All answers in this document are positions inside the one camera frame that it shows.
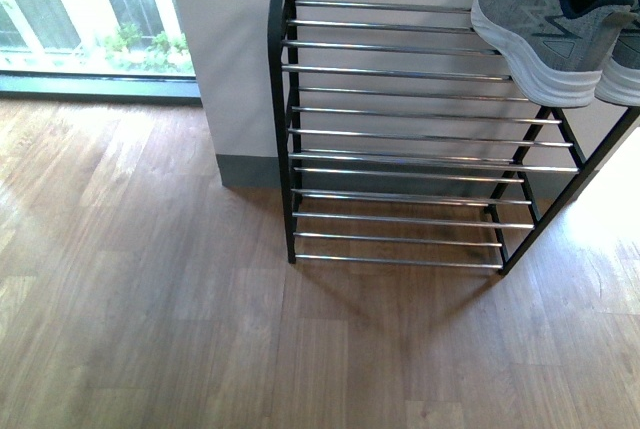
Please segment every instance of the metal shoe rack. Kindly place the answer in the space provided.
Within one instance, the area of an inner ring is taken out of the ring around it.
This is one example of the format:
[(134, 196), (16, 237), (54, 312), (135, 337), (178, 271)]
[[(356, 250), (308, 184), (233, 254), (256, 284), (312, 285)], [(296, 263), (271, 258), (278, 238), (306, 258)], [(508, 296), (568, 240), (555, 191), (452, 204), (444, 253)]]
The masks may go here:
[[(345, 22), (339, 16), (325, 16), (340, 11), (392, 14), (393, 18)], [(412, 62), (416, 57), (439, 58), (434, 64), (438, 68), (453, 60), (465, 61), (462, 67), (470, 68), (480, 61), (480, 70), (485, 61), (500, 62), (500, 54), (483, 46), (469, 27), (468, 13), (468, 9), (421, 5), (271, 0), (269, 69), (289, 262), (471, 267), (506, 275), (640, 117), (640, 108), (627, 108), (586, 157), (565, 111), (534, 108), (519, 95), (509, 75), (416, 70), (416, 64), (420, 69), (425, 64)], [(398, 23), (409, 15), (443, 20), (457, 15), (467, 22)], [(436, 47), (407, 44), (407, 35), (436, 42)], [(450, 48), (447, 36), (468, 38), (472, 47)], [(340, 42), (335, 41), (337, 37), (342, 38)], [(361, 54), (367, 54), (366, 61), (373, 60), (377, 67), (353, 67)], [(398, 55), (400, 59), (393, 61), (409, 61), (409, 68), (380, 68), (395, 64), (389, 61)], [(309, 64), (314, 57), (320, 63)], [(335, 61), (342, 67), (336, 67)], [(394, 84), (390, 87), (384, 81)], [(429, 88), (429, 81), (435, 81), (435, 89)], [(458, 104), (472, 109), (459, 111)], [(397, 129), (406, 129), (407, 124), (409, 131)], [(559, 136), (541, 140), (550, 131)], [(525, 157), (534, 151), (543, 154), (542, 160), (546, 152), (564, 151), (570, 164), (527, 163)], [(539, 207), (531, 182), (539, 174), (561, 174), (569, 180), (546, 211)], [(317, 210), (323, 200), (331, 201), (332, 208), (339, 204), (344, 209)], [(386, 212), (371, 215), (376, 205)], [(423, 212), (415, 217), (400, 209), (407, 206)], [(358, 213), (360, 207), (366, 208), (365, 213)], [(424, 217), (425, 208), (455, 216)], [(518, 210), (524, 211), (526, 222), (521, 217), (508, 219)], [(367, 225), (374, 231), (363, 233)], [(465, 234), (462, 240), (447, 237), (456, 231)], [(513, 232), (520, 234), (516, 244), (510, 243)], [(468, 234), (479, 237), (470, 241)], [(299, 253), (297, 244), (305, 252), (347, 244), (348, 255)], [(366, 244), (444, 247), (453, 254), (485, 252), (480, 262), (354, 256)]]

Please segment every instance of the sunlight on floor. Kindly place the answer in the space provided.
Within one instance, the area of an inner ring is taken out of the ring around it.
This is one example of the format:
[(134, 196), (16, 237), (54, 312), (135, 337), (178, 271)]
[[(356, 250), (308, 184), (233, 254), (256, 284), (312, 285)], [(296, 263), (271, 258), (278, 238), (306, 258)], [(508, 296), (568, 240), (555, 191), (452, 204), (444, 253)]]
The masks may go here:
[(614, 234), (640, 241), (639, 156), (636, 129), (569, 208), (572, 236), (593, 243)]

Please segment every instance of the sneaker logo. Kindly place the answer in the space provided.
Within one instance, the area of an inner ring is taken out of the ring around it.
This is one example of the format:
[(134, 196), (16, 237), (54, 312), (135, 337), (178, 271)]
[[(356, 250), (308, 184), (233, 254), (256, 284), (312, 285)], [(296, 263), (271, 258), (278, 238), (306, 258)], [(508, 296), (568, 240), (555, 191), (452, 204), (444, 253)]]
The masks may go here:
[(576, 43), (573, 41), (549, 40), (542, 41), (542, 43), (551, 51), (558, 54), (560, 57), (564, 57), (565, 59), (569, 59), (571, 57), (573, 48), (576, 46)]
[(558, 19), (562, 19), (562, 18), (564, 18), (563, 15), (560, 15), (560, 16), (545, 16), (545, 18), (544, 18), (550, 25), (552, 25), (553, 27), (558, 29), (560, 31), (560, 34), (537, 33), (537, 34), (531, 34), (531, 35), (532, 36), (536, 36), (536, 37), (556, 36), (556, 37), (561, 37), (563, 39), (582, 39), (577, 34), (574, 34), (570, 30), (568, 30), (566, 27), (560, 25), (560, 23), (558, 22)]
[(633, 22), (634, 29), (623, 29), (618, 37), (618, 42), (626, 48), (640, 54), (640, 24)]

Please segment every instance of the black metal frame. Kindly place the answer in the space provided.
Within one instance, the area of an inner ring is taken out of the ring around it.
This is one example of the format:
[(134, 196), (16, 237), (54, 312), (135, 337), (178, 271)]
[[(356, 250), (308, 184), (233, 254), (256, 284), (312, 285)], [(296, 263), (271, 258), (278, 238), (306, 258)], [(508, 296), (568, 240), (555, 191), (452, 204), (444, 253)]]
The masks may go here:
[[(317, 155), (317, 154), (301, 154), (302, 150), (302, 136), (308, 131), (301, 131), (301, 118), (300, 114), (303, 108), (300, 107), (300, 92), (301, 91), (309, 91), (309, 92), (340, 92), (345, 91), (342, 89), (322, 89), (322, 88), (306, 88), (300, 87), (299, 73), (300, 72), (324, 72), (324, 73), (341, 73), (340, 71), (347, 73), (349, 71), (358, 73), (359, 75), (384, 75), (387, 77), (397, 77), (399, 74), (398, 71), (369, 71), (369, 70), (350, 70), (350, 69), (336, 69), (336, 68), (313, 68), (313, 67), (302, 67), (298, 65), (298, 49), (309, 47), (308, 43), (298, 42), (297, 41), (297, 28), (304, 25), (319, 25), (323, 27), (330, 27), (333, 23), (310, 23), (305, 21), (297, 20), (296, 13), (296, 5), (298, 6), (316, 6), (316, 7), (357, 7), (357, 8), (365, 8), (365, 9), (384, 9), (384, 10), (425, 10), (427, 9), (429, 12), (453, 12), (453, 13), (464, 13), (464, 9), (458, 8), (439, 8), (439, 7), (430, 7), (430, 6), (405, 6), (405, 5), (389, 5), (389, 4), (362, 4), (362, 3), (333, 3), (333, 2), (322, 2), (322, 1), (296, 1), (296, 0), (271, 0), (270, 10), (269, 10), (269, 22), (268, 22), (268, 55), (269, 55), (269, 71), (271, 77), (271, 89), (272, 89), (272, 102), (273, 102), (273, 111), (274, 111), (274, 122), (275, 122), (275, 132), (276, 132), (276, 143), (278, 150), (278, 160), (279, 160), (279, 168), (280, 168), (280, 181), (281, 181), (281, 189), (282, 189), (282, 203), (283, 203), (283, 214), (284, 214), (284, 225), (285, 225), (285, 233), (286, 233), (286, 242), (287, 242), (287, 254), (288, 260), (290, 263), (296, 262), (296, 250), (295, 250), (295, 237), (296, 234), (299, 236), (307, 236), (307, 237), (328, 237), (328, 238), (343, 238), (351, 240), (359, 240), (359, 239), (368, 239), (368, 240), (384, 240), (389, 241), (393, 240), (393, 238), (361, 238), (360, 236), (345, 236), (345, 235), (317, 235), (317, 234), (299, 234), (296, 232), (297, 221), (299, 217), (331, 217), (334, 216), (337, 219), (353, 219), (352, 216), (346, 215), (328, 215), (328, 214), (308, 214), (299, 212), (300, 203), (302, 201), (303, 194), (305, 191), (303, 190), (303, 180), (302, 174), (304, 172), (310, 172), (314, 169), (303, 168), (302, 163), (305, 159), (326, 159), (330, 160), (332, 157), (335, 158), (334, 155)], [(393, 28), (390, 25), (372, 25), (376, 26), (375, 29), (381, 30), (407, 30), (407, 31), (421, 31), (421, 32), (433, 32), (434, 28), (422, 27), (422, 26), (394, 26)], [(465, 28), (451, 28), (447, 32), (454, 34), (462, 34), (469, 33), (470, 31)], [(394, 49), (386, 46), (366, 46), (366, 45), (355, 45), (355, 47), (349, 47), (354, 50), (380, 50), (382, 52), (390, 52), (390, 50)], [(287, 58), (288, 61), (286, 64), (282, 62), (282, 52), (283, 49), (287, 50)], [(417, 48), (402, 48), (399, 52), (416, 52)], [(465, 50), (439, 50), (438, 52), (432, 52), (433, 54), (453, 54), (453, 55), (461, 55), (460, 51)], [(496, 51), (484, 51), (483, 55), (498, 55)], [(285, 73), (288, 73), (288, 82), (289, 82), (289, 90), (288, 94), (285, 95), (285, 88), (283, 84), (283, 76)], [(401, 76), (404, 77), (427, 77), (431, 79), (451, 79), (451, 80), (477, 80), (478, 78), (474, 75), (461, 75), (461, 74), (451, 74), (447, 77), (447, 75), (438, 75), (431, 73), (403, 73)], [(509, 82), (504, 79), (504, 76), (486, 76), (487, 82)], [(355, 93), (369, 93), (376, 94), (377, 91), (351, 91)], [(450, 99), (466, 99), (468, 96), (466, 95), (421, 95), (421, 94), (403, 94), (408, 97), (443, 97)], [(477, 99), (491, 101), (495, 98), (493, 96), (478, 96)], [(500, 100), (506, 102), (527, 102), (525, 99), (521, 98), (512, 98), (505, 97)], [(478, 224), (482, 227), (493, 228), (495, 231), (495, 236), (497, 243), (495, 244), (487, 244), (488, 246), (499, 246), (499, 252), (502, 259), (502, 266), (498, 269), (498, 274), (505, 276), (511, 271), (511, 269), (515, 266), (515, 264), (520, 260), (523, 254), (531, 247), (531, 245), (536, 241), (536, 239), (540, 236), (542, 231), (551, 223), (551, 221), (555, 218), (555, 216), (560, 212), (560, 210), (573, 198), (575, 198), (588, 184), (588, 182), (593, 178), (596, 174), (596, 169), (598, 165), (607, 157), (607, 155), (612, 151), (612, 149), (617, 145), (617, 143), (621, 140), (621, 138), (627, 133), (627, 131), (633, 127), (635, 122), (640, 118), (640, 108), (638, 107), (629, 107), (624, 112), (622, 117), (618, 120), (615, 126), (610, 130), (610, 132), (605, 136), (600, 145), (596, 148), (593, 154), (590, 157), (585, 157), (580, 145), (573, 133), (571, 125), (567, 120), (567, 117), (564, 111), (560, 108), (551, 108), (551, 107), (540, 107), (537, 115), (533, 119), (523, 119), (519, 120), (520, 123), (528, 123), (529, 128), (521, 141), (520, 147), (514, 153), (512, 159), (510, 159), (510, 163), (507, 165), (507, 170), (505, 170), (502, 174), (501, 178), (496, 178), (496, 186), (488, 199), (489, 203), (486, 204), (485, 212), (491, 217), (492, 222), (478, 222), (469, 223), (470, 225)], [(555, 199), (550, 208), (542, 214), (538, 208), (538, 204), (536, 198), (533, 193), (533, 189), (531, 188), (531, 184), (529, 181), (527, 170), (530, 168), (523, 166), (523, 161), (530, 148), (536, 144), (545, 144), (536, 142), (538, 135), (540, 134), (544, 124), (553, 123), (558, 126), (560, 134), (562, 135), (565, 146), (569, 150), (569, 153), (574, 161), (576, 166), (575, 175), (568, 183), (568, 185), (564, 188), (561, 194)], [(368, 137), (371, 135), (359, 134), (363, 137)], [(289, 137), (292, 139), (292, 154), (289, 151)], [(393, 135), (374, 135), (374, 137), (392, 137)], [(475, 142), (495, 142), (495, 141), (487, 141), (487, 140), (476, 140)], [(502, 141), (507, 143), (513, 143), (514, 141)], [(384, 161), (385, 155), (374, 155), (369, 156), (369, 162), (371, 161)], [(437, 163), (423, 162), (426, 165), (435, 165), (437, 167)], [(381, 175), (393, 175), (389, 173), (380, 173)], [(532, 229), (528, 233), (528, 235), (524, 238), (524, 240), (519, 244), (519, 246), (515, 249), (512, 254), (509, 254), (506, 244), (506, 238), (503, 233), (503, 228), (513, 228), (517, 226), (516, 224), (508, 224), (504, 223), (500, 219), (500, 214), (498, 211), (498, 204), (495, 201), (502, 202), (502, 197), (507, 189), (507, 182), (512, 182), (512, 179), (517, 176), (517, 180), (519, 181), (522, 191), (524, 194), (524, 203), (528, 204), (529, 213), (531, 219), (533, 221)], [(347, 198), (357, 199), (360, 196), (352, 196)], [(373, 218), (381, 221), (386, 220), (394, 220), (394, 218)], [(413, 222), (423, 223), (423, 220), (414, 220)], [(431, 220), (429, 223), (445, 224), (448, 221), (437, 221)], [(397, 239), (399, 242), (421, 242), (420, 240), (407, 240), (407, 239)], [(445, 241), (425, 241), (430, 243), (449, 243), (456, 244), (455, 242), (445, 242)], [(403, 260), (395, 260), (395, 261), (384, 261), (372, 258), (351, 258), (351, 257), (342, 257), (342, 256), (322, 256), (322, 255), (298, 255), (300, 258), (305, 259), (317, 259), (317, 260), (334, 260), (334, 261), (360, 261), (360, 262), (392, 262), (395, 264), (421, 264), (421, 265), (444, 265), (444, 266), (458, 266), (456, 263), (446, 263), (446, 264), (438, 264), (433, 262), (426, 261), (403, 261)], [(466, 264), (466, 267), (491, 267), (494, 268), (495, 265), (477, 265), (477, 264)]]

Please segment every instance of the chrome rod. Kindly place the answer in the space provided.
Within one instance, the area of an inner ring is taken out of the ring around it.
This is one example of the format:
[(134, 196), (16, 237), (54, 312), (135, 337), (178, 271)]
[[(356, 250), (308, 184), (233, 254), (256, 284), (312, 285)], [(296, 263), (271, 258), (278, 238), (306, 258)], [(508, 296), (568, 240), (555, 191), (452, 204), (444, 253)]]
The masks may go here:
[(313, 114), (340, 114), (347, 116), (376, 116), (376, 117), (405, 117), (410, 119), (435, 119), (435, 120), (464, 120), (471, 122), (508, 123), (508, 124), (535, 124), (535, 125), (559, 125), (562, 121), (556, 119), (535, 119), (527, 117), (488, 117), (469, 116), (464, 114), (434, 114), (428, 112), (409, 111), (375, 111), (370, 109), (333, 109), (328, 107), (298, 107), (291, 108), (294, 112)]
[(545, 167), (545, 166), (523, 166), (517, 164), (470, 164), (458, 161), (439, 161), (434, 159), (400, 158), (388, 156), (355, 156), (355, 155), (322, 155), (295, 153), (289, 156), (295, 160), (316, 160), (316, 161), (341, 161), (341, 162), (375, 162), (380, 164), (400, 164), (408, 166), (428, 166), (443, 167), (450, 169), (475, 169), (483, 171), (522, 171), (522, 172), (546, 172), (577, 174), (579, 170), (574, 167)]
[(351, 76), (375, 76), (375, 77), (403, 77), (408, 79), (433, 79), (438, 81), (465, 81), (465, 82), (513, 82), (507, 74), (458, 74), (417, 71), (383, 71), (379, 69), (352, 69), (341, 67), (317, 67), (300, 66), (298, 64), (283, 64), (284, 72), (310, 73), (310, 74), (342, 74)]
[(330, 87), (299, 87), (300, 92), (321, 92), (329, 94), (359, 94), (365, 96), (421, 97), (425, 99), (452, 99), (457, 101), (482, 102), (531, 102), (525, 97), (504, 97), (479, 94), (440, 94), (424, 92), (371, 91), (368, 89), (337, 89)]
[(486, 207), (493, 204), (531, 205), (530, 201), (519, 199), (487, 199), (453, 196), (422, 196), (414, 194), (389, 194), (382, 192), (325, 191), (315, 189), (292, 189), (291, 192), (311, 199), (339, 199), (375, 202), (407, 202), (411, 204), (440, 204), (447, 206)]
[(411, 179), (432, 179), (439, 181), (464, 181), (464, 182), (494, 182), (502, 184), (522, 184), (524, 179), (508, 177), (481, 177), (481, 176), (454, 176), (448, 174), (420, 174), (412, 172), (383, 172), (383, 171), (355, 171), (347, 169), (315, 169), (310, 167), (296, 167), (296, 172), (308, 174), (339, 174), (351, 176), (380, 176), (380, 177), (404, 177)]
[(299, 7), (332, 7), (340, 9), (377, 9), (380, 11), (437, 12), (447, 14), (469, 14), (464, 7), (425, 6), (422, 4), (388, 4), (379, 2), (310, 1), (296, 0)]
[(499, 56), (495, 49), (459, 49), (441, 47), (385, 46), (379, 44), (343, 44), (316, 41), (283, 41), (284, 47), (298, 49), (340, 49), (347, 51), (393, 52), (400, 54), (430, 54), (436, 56)]
[(441, 34), (475, 34), (475, 31), (471, 27), (414, 26), (410, 24), (382, 24), (378, 22), (308, 21), (303, 19), (289, 19), (287, 23), (290, 26), (298, 27), (371, 29), (378, 31), (430, 32)]
[(289, 132), (291, 134), (307, 136), (365, 137), (371, 139), (397, 139), (403, 141), (464, 142), (467, 144), (500, 144), (523, 147), (568, 148), (573, 146), (570, 142), (480, 139), (475, 137), (431, 136), (428, 134), (382, 134), (377, 132), (326, 131), (319, 129), (289, 129)]
[(407, 261), (403, 259), (374, 259), (368, 257), (343, 257), (343, 256), (317, 256), (310, 254), (296, 254), (299, 259), (311, 259), (319, 261), (340, 262), (365, 262), (372, 264), (398, 264), (405, 266), (434, 266), (434, 267), (461, 267), (473, 269), (502, 269), (501, 264), (471, 264), (463, 262), (437, 262), (437, 261)]
[(390, 216), (358, 216), (352, 214), (326, 214), (320, 212), (294, 212), (293, 217), (311, 219), (337, 219), (343, 221), (366, 222), (398, 222), (403, 224), (424, 224), (428, 226), (452, 226), (452, 227), (480, 227), (487, 229), (533, 229), (533, 224), (520, 224), (511, 222), (486, 222), (486, 221), (454, 221), (443, 219), (417, 219), (412, 217)]
[(346, 149), (312, 149), (303, 148), (302, 152), (320, 153), (320, 154), (354, 154), (357, 156), (388, 156), (388, 157), (408, 157), (417, 159), (433, 159), (436, 161), (459, 161), (459, 162), (496, 162), (503, 164), (513, 163), (513, 159), (498, 157), (473, 157), (473, 156), (421, 156), (408, 152), (370, 152), (370, 151), (351, 151)]
[(440, 246), (464, 246), (464, 247), (502, 247), (499, 242), (464, 242), (445, 241), (441, 239), (412, 239), (408, 237), (381, 237), (381, 236), (353, 236), (343, 234), (318, 234), (315, 232), (294, 232), (294, 236), (316, 239), (338, 239), (346, 241), (369, 241), (369, 242), (396, 242), (401, 244), (431, 244)]

